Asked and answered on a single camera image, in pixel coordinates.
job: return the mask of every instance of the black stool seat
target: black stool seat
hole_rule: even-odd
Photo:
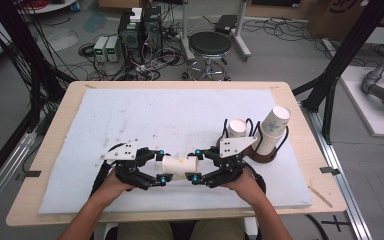
[[[229,51],[231,46],[226,35],[217,32],[199,32],[189,38],[189,48],[199,54],[221,55]]]

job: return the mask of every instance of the desk leg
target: desk leg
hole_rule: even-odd
[[[183,50],[185,50],[186,58],[188,63],[195,62],[195,55],[189,50],[189,39],[188,39],[188,0],[183,0],[183,31],[180,33],[180,39],[182,40]]]
[[[242,24],[244,22],[244,16],[245,16],[245,10],[246,10],[246,0],[241,0],[241,4],[239,6],[239,13],[238,13],[238,24],[236,26],[236,29],[232,29],[231,33],[233,35],[233,41],[238,45],[239,49],[241,50],[242,54],[245,57],[245,62],[248,60],[249,57],[251,57],[251,52],[249,51],[248,47],[246,46],[245,42],[242,40],[241,37],[241,30],[242,30]]]

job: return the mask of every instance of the brown base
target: brown base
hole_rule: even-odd
[[[273,148],[270,154],[260,155],[256,151],[254,151],[251,146],[249,146],[244,150],[244,155],[248,156],[249,158],[258,163],[269,163],[273,161],[276,157],[276,147]]]

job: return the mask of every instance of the hand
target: hand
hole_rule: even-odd
[[[248,169],[244,169],[242,175],[236,181],[222,185],[234,190],[240,198],[252,205],[261,197],[265,197],[263,190],[258,186]]]
[[[118,198],[121,193],[133,188],[134,186],[121,182],[115,176],[113,169],[98,190],[90,197],[90,200],[105,208]]]

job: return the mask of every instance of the wooden table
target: wooden table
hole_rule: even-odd
[[[63,146],[66,133],[73,121],[83,94],[88,88],[119,89],[261,89],[270,90],[276,104],[288,107],[293,118],[288,126],[289,141],[313,200],[306,208],[277,209],[279,214],[306,214],[318,212],[343,212],[344,198],[329,173],[321,173],[326,161],[298,106],[289,86],[284,82],[74,82],[61,102],[54,120],[30,168],[41,171],[40,177],[26,178],[7,216],[10,226],[32,226],[69,223],[74,214],[38,214],[53,164]],[[173,212],[104,213],[100,222],[185,220],[203,218],[229,218],[254,216],[251,210],[218,209]]]

